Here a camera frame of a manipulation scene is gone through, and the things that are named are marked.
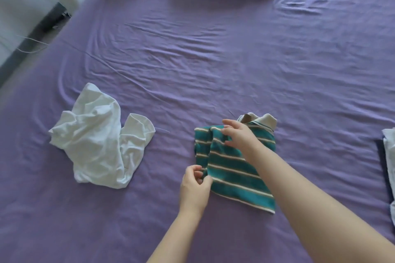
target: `person's left arm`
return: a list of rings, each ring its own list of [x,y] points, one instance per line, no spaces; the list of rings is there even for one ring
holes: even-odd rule
[[[204,209],[209,200],[213,179],[201,166],[188,166],[180,189],[180,211],[147,263],[184,263]]]

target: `baseboard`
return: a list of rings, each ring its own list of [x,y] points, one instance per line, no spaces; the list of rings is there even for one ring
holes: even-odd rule
[[[66,11],[64,6],[57,3],[53,9],[37,24],[33,31],[28,35],[29,38],[40,41],[45,34],[56,25],[62,14]],[[18,46],[18,49],[31,52],[37,42],[29,39],[24,39]],[[13,72],[21,65],[24,59],[28,56],[28,53],[23,53],[18,50],[14,50],[13,53],[6,59],[3,65],[0,66],[0,88],[9,79]]]

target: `person's left hand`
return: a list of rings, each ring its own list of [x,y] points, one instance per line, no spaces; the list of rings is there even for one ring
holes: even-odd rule
[[[188,166],[185,170],[180,189],[180,213],[190,212],[200,217],[203,215],[209,201],[213,179],[206,176],[202,180],[203,173],[200,169],[201,166],[194,165]]]

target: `floor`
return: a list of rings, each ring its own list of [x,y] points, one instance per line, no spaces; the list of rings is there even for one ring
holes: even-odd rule
[[[42,42],[46,44],[50,44],[52,40],[58,35],[58,33],[62,30],[62,27],[68,22],[69,19],[65,19],[58,23],[55,29],[49,31],[46,36],[42,38]],[[35,50],[40,50],[44,48],[45,45],[37,44]],[[14,71],[12,76],[7,80],[7,82],[0,89],[0,104],[3,100],[12,92],[14,87],[18,85],[20,81],[22,81],[23,77],[29,72],[29,70],[34,66],[37,59],[40,57],[41,51],[34,52],[29,54],[21,65]]]

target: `hand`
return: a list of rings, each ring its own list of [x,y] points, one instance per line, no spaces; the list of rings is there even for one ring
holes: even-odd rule
[[[231,141],[225,141],[225,145],[239,149],[244,158],[252,152],[254,147],[262,147],[262,144],[255,137],[247,125],[235,120],[222,120],[224,128],[221,130],[223,135],[230,136]]]
[[[180,189],[180,213],[192,213],[200,218],[209,201],[213,179],[206,176],[202,180],[201,166],[188,166],[182,178]]]

